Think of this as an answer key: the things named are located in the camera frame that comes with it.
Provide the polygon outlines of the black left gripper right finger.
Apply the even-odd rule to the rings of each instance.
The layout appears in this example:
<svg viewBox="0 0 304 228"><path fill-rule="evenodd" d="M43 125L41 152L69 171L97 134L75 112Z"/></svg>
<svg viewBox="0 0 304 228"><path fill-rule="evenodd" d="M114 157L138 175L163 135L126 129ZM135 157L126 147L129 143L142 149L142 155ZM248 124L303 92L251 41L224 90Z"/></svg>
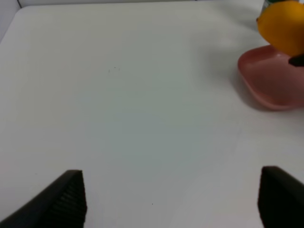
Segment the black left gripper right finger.
<svg viewBox="0 0 304 228"><path fill-rule="evenodd" d="M257 206L265 228L302 228L304 184L277 166L264 166Z"/></svg>

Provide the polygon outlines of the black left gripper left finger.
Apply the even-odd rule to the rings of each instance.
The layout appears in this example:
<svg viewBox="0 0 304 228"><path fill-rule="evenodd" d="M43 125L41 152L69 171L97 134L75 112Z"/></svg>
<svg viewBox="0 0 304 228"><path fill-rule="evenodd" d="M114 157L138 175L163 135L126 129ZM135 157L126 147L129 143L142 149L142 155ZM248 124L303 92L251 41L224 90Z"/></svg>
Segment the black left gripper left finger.
<svg viewBox="0 0 304 228"><path fill-rule="evenodd" d="M81 170L67 170L0 222L2 228L83 228L87 213Z"/></svg>

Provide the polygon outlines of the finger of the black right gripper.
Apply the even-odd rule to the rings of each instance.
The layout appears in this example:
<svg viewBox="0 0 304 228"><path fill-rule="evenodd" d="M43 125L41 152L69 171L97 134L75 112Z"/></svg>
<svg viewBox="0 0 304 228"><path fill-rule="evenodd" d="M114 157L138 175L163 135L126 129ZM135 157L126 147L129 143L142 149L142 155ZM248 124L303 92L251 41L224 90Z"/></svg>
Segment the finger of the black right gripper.
<svg viewBox="0 0 304 228"><path fill-rule="evenodd" d="M295 57L291 57L288 60L288 63L290 65L293 65L294 67L304 67L304 54L295 56Z"/></svg>

